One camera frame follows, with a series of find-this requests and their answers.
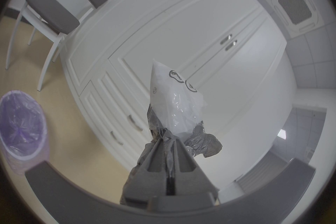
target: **chair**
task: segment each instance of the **chair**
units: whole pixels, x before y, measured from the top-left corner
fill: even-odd
[[[16,19],[15,26],[9,41],[9,46],[7,50],[7,58],[6,58],[6,69],[9,67],[9,61],[11,57],[11,50],[14,42],[15,33],[19,22],[22,16],[27,19],[33,26],[33,32],[28,41],[28,45],[30,45],[36,29],[39,30],[42,34],[44,34],[47,38],[53,41],[53,45],[49,51],[49,54],[44,62],[44,66],[40,75],[40,79],[38,82],[37,90],[40,91],[44,79],[44,75],[47,71],[49,63],[56,52],[53,62],[55,62],[57,56],[59,55],[62,49],[61,41],[65,39],[66,35],[71,33],[74,29],[76,29],[79,24],[96,8],[99,8],[103,3],[107,0],[89,0],[92,7],[78,20],[75,18],[65,7],[63,7],[57,0],[26,0],[21,9],[19,16]],[[39,18],[35,16],[35,14],[28,8],[32,8],[35,12],[39,14]],[[42,20],[47,22],[52,28],[59,32],[59,34],[55,33],[51,28],[49,28]]]

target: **metal handle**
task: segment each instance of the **metal handle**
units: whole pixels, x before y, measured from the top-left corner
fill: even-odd
[[[116,138],[116,136],[114,135],[113,131],[111,131],[110,134],[112,135],[112,137],[114,138],[114,140],[117,141],[117,143],[118,143],[119,145],[122,146],[122,145],[124,144],[124,143],[120,142],[120,141]]]
[[[225,48],[225,51],[228,51],[230,48],[232,48],[236,44],[237,44],[237,40],[233,41],[231,44],[227,45],[227,47]]]
[[[128,118],[139,131],[142,132],[144,130],[139,125],[136,124],[135,120],[132,118],[132,115],[129,115]]]
[[[228,35],[227,37],[225,37],[221,42],[220,44],[223,45],[226,41],[230,40],[232,37],[232,34]]]

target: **ceiling light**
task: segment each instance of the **ceiling light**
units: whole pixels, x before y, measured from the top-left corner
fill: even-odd
[[[280,132],[278,133],[278,136],[281,137],[282,139],[286,139],[286,131],[284,129],[281,129]]]

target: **white wardrobe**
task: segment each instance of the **white wardrobe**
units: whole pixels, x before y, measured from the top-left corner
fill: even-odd
[[[109,0],[66,40],[65,75],[88,124],[127,169],[150,142],[152,60],[204,95],[225,135],[273,75],[286,40],[257,0]]]

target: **chair frame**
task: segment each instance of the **chair frame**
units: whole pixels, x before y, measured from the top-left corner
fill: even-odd
[[[81,24],[82,21],[94,10],[95,8],[93,7],[93,5],[91,4],[90,9],[78,20],[79,23]],[[61,42],[63,40],[65,40],[65,37],[67,36],[67,34],[65,33],[55,33],[53,30],[51,30],[47,25],[45,25],[45,23],[42,21],[41,17],[37,17],[29,8],[28,8],[28,3],[25,2],[14,25],[14,29],[12,32],[12,35],[10,37],[10,41],[9,41],[9,45],[8,45],[8,50],[7,50],[7,57],[6,57],[6,69],[8,70],[9,68],[9,62],[10,62],[10,58],[11,58],[11,51],[13,48],[13,43],[14,43],[14,38],[15,38],[15,33],[16,30],[18,29],[18,25],[19,22],[21,21],[21,18],[24,17],[27,21],[29,21],[31,23],[31,25],[34,26],[34,29],[31,33],[31,36],[29,38],[28,41],[28,45],[31,44],[31,41],[33,40],[34,34],[36,32],[36,30],[39,30],[42,34],[44,34],[48,39],[50,39],[53,42],[53,45],[48,53],[48,56],[44,62],[42,71],[41,71],[41,75],[40,75],[40,79],[37,85],[37,90],[41,91],[42,88],[42,83],[43,83],[43,79],[45,76],[45,73],[48,69],[48,66],[50,64],[50,61],[55,53],[55,51],[58,48],[58,51],[56,52],[54,58],[52,59],[53,62],[56,61],[61,49],[64,46],[64,42]]]

